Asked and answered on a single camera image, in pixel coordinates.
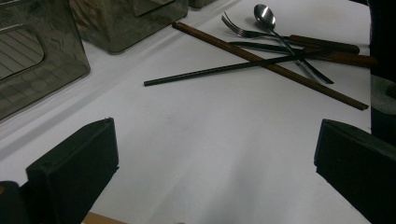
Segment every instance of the metal fork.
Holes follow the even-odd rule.
[[[244,38],[259,38],[259,37],[272,37],[275,38],[277,40],[280,40],[279,38],[282,37],[278,37],[275,35],[270,35],[270,34],[265,34],[265,33],[261,33],[261,32],[255,32],[255,31],[248,31],[248,30],[244,30],[239,28],[237,25],[235,25],[230,18],[228,18],[227,13],[224,12],[224,16],[221,16],[221,20],[232,30],[234,31],[238,36],[240,37],[244,37]],[[321,81],[323,81],[324,83],[327,84],[333,84],[334,82],[331,81],[329,78],[325,77],[323,74],[321,74],[319,72],[318,69],[316,69],[314,66],[312,66],[312,64],[310,64],[309,62],[307,62],[306,60],[302,59],[299,60],[300,64],[303,66],[303,68],[305,68],[308,72],[311,72],[313,75],[315,75],[316,77],[318,77]]]

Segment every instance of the metal spoon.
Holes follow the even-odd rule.
[[[277,32],[274,31],[275,25],[276,25],[276,19],[274,16],[274,13],[271,11],[271,9],[265,5],[258,4],[257,6],[254,7],[254,16],[256,17],[256,20],[267,30],[272,32],[282,43],[285,45],[285,47],[289,50],[289,52],[293,55],[296,53],[293,51],[291,46],[283,39],[282,36],[280,36]],[[314,66],[312,66],[309,62],[306,60],[302,59],[299,60],[301,65],[308,71],[310,71],[312,74],[314,74],[317,78],[322,80],[324,83],[327,84],[333,84],[334,82],[325,77],[323,74],[319,72],[318,69],[316,69]]]

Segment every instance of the table surface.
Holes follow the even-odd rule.
[[[257,29],[257,0],[218,0],[181,21],[226,41],[227,12]],[[347,0],[267,0],[282,35],[356,44],[368,54],[370,12]],[[276,42],[258,39],[258,42]],[[3,120],[0,179],[26,182],[25,168],[82,126],[114,118],[120,153],[92,211],[127,223],[368,223],[316,173],[320,123],[370,132],[360,111],[264,68],[144,87],[146,80],[243,63],[168,26],[120,55],[85,43],[92,71]],[[280,55],[254,52],[264,58]],[[370,104],[370,71],[310,61],[330,88]],[[282,66],[302,74],[295,63]]]

